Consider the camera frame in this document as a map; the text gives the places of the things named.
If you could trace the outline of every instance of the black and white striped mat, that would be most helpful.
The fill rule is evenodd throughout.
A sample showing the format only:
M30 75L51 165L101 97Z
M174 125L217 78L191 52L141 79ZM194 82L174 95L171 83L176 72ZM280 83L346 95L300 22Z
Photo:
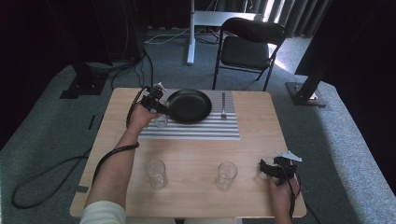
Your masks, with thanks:
M166 99L176 90L167 90L162 98ZM168 125L158 128L152 121L143 130L139 138L142 139L192 139L192 140L239 140L239 129L236 114L233 108L233 96L230 91L225 91L225 111L227 119L221 118L223 91L202 91L212 102L212 111L209 116L194 124L177 123L171 118Z

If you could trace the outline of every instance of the person's arm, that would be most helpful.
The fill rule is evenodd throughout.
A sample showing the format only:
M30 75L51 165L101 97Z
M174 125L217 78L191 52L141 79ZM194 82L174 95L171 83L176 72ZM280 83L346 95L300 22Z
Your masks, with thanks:
M289 215L291 198L289 184L285 182L281 186L277 186L274 179L270 175L267 175L267 178L270 186L271 206L274 211L276 224L292 223ZM290 183L294 194L297 194L299 191L297 180L293 178L290 180Z
M130 123L115 148L134 145L142 130L161 114L150 113L141 104L136 104ZM117 203L125 208L132 168L134 166L134 149L126 150L109 157L100 168L92 185L85 206L100 201Z

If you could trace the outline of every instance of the white sleeve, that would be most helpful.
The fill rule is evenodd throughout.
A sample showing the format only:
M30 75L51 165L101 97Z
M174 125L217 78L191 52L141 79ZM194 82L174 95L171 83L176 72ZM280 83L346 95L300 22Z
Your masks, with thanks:
M125 210L116 203L101 201L88 205L81 217L80 224L125 224Z

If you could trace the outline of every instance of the gray carpet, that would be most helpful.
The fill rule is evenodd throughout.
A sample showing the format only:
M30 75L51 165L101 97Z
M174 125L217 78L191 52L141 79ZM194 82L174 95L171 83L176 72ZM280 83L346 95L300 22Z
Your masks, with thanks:
M289 39L285 48L281 48L278 55L280 63L273 71L268 92L273 97L288 148L304 160L298 163L298 173L303 181L305 201L322 223L394 223L394 194L336 89L326 83L321 83L318 88L328 102L327 109L293 105L285 82L304 81L304 77L292 73L298 64L296 58L301 58L301 50L306 48L307 43L301 40L303 44L298 44L297 40ZM197 42L194 65L188 66L187 43L187 39L178 38L162 45L145 46L153 61L154 82L161 81L169 89L210 90L217 46ZM149 84L147 58L141 65L141 69L137 66L135 71L140 75L143 71L145 84ZM80 156L89 149L100 124L100 119L95 119L90 125L92 115L96 118L104 115L112 92L111 78L117 74L115 87L138 87L139 78L135 71L113 72L101 95L81 95L76 100L59 99L75 76L71 66L51 81L28 118L1 151L2 223L78 223L78 218L71 217L68 209L85 161L53 197L38 207L13 207L10 202L12 190L28 176L42 172L59 161ZM264 79L256 82L255 76L241 76L238 72L221 70L217 90L261 91ZM17 201L37 202L56 188L74 163L66 163L27 184L19 191ZM275 223L272 219L246 218L243 221L245 224ZM309 212L293 221L316 223Z

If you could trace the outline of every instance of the person's hand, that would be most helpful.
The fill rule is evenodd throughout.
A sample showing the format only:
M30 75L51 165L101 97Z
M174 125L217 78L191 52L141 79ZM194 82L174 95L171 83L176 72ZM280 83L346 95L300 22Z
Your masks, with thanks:
M152 119L157 119L162 114L151 113L140 103L134 106L134 112L130 117L128 129L134 129L135 131L141 132L145 127L149 125Z
M267 178L270 187L271 206L275 214L276 224L291 223L289 215L291 191L288 182L283 183L281 186L277 186L270 175L267 175ZM293 178L290 180L290 183L294 195L297 195L299 192L297 180Z

